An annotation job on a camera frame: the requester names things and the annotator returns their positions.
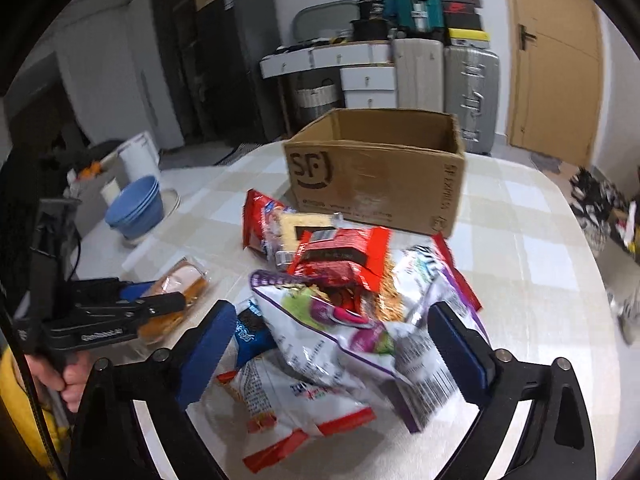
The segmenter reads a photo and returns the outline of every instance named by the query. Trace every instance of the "blue bowl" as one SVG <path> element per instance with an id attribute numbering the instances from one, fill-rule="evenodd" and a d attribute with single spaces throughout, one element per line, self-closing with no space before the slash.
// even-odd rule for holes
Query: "blue bowl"
<path id="1" fill-rule="evenodd" d="M 149 189 L 147 184 L 145 190 L 142 184 L 136 186 L 145 179 L 147 177 L 129 184 L 111 204 L 105 215 L 107 224 L 120 231 L 125 238 L 142 236 L 158 225 L 164 217 L 160 187 L 155 185 Z"/>
<path id="2" fill-rule="evenodd" d="M 156 194 L 159 193 L 159 191 L 160 191 L 160 185 L 157 184 L 155 187 L 153 187 L 149 191 L 149 194 L 147 195 L 147 197 L 143 199 L 142 202 L 140 202 L 140 205 L 137 206 L 131 213 L 127 214 L 120 221 L 116 222 L 116 225 L 129 222 L 130 220 L 133 220 L 135 217 L 137 217 L 146 208 L 149 202 L 151 202 L 155 198 Z"/>
<path id="3" fill-rule="evenodd" d="M 109 206 L 104 215 L 104 221 L 111 227 L 116 227 L 122 221 L 135 216 L 141 206 L 147 203 L 158 190 L 159 184 L 152 175 L 139 178 L 129 184 Z"/>
<path id="4" fill-rule="evenodd" d="M 135 218 L 119 224 L 116 229 L 131 240 L 148 233 L 164 218 L 164 207 L 160 191 L 149 201 L 144 210 Z"/>

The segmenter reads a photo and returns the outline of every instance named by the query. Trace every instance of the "human hand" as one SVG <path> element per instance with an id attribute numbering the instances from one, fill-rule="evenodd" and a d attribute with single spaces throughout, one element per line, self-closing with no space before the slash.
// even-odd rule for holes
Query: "human hand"
<path id="1" fill-rule="evenodd" d="M 40 402 L 46 402 L 47 391 L 45 388 L 51 388 L 52 390 L 60 392 L 60 396 L 66 402 L 66 406 L 70 412 L 78 412 L 82 393 L 84 392 L 84 387 L 91 372 L 92 360 L 91 355 L 87 351 L 78 352 L 74 356 L 75 361 L 65 367 L 62 376 L 60 376 L 46 358 L 35 355 L 25 356 Z M 14 375 L 18 384 L 24 389 L 22 376 L 18 370 L 15 359 Z"/>
<path id="2" fill-rule="evenodd" d="M 76 352 L 76 361 L 68 364 L 62 372 L 66 387 L 60 393 L 71 413 L 77 413 L 84 387 L 89 379 L 93 362 L 91 354 L 86 350 Z"/>

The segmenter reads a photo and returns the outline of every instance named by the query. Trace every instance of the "pile of items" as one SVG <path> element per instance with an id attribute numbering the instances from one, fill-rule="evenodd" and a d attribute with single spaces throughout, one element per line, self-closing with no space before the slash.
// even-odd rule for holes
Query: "pile of items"
<path id="1" fill-rule="evenodd" d="M 570 204 L 571 210 L 580 223 L 593 255 L 599 256 L 609 236 L 635 254 L 635 247 L 630 248 L 629 242 L 623 241 L 629 204 L 616 187 L 610 182 L 598 181 L 584 168 L 580 168 L 570 182 L 574 199 Z"/>
<path id="2" fill-rule="evenodd" d="M 252 296 L 236 306 L 215 376 L 248 410 L 252 472 L 367 424 L 376 410 L 422 431 L 456 391 L 426 326 L 436 302 L 486 338 L 481 305 L 441 235 L 393 251 L 389 229 L 346 225 L 340 214 L 301 214 L 248 192 L 243 243 L 273 270 L 250 276 Z"/>

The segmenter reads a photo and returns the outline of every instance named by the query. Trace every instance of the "silver luggage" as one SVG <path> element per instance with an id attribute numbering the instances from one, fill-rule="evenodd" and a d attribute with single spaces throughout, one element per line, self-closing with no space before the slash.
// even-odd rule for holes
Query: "silver luggage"
<path id="1" fill-rule="evenodd" d="M 444 49 L 445 111 L 458 116 L 466 150 L 490 153 L 498 115 L 500 63 L 487 50 L 466 46 Z"/>

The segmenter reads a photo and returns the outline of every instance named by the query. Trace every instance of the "sf express logo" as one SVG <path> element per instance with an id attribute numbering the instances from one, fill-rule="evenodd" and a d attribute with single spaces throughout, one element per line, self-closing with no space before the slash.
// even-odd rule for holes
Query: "sf express logo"
<path id="1" fill-rule="evenodd" d="M 334 178 L 334 168 L 327 152 L 290 153 L 289 160 L 301 187 L 322 189 Z"/>

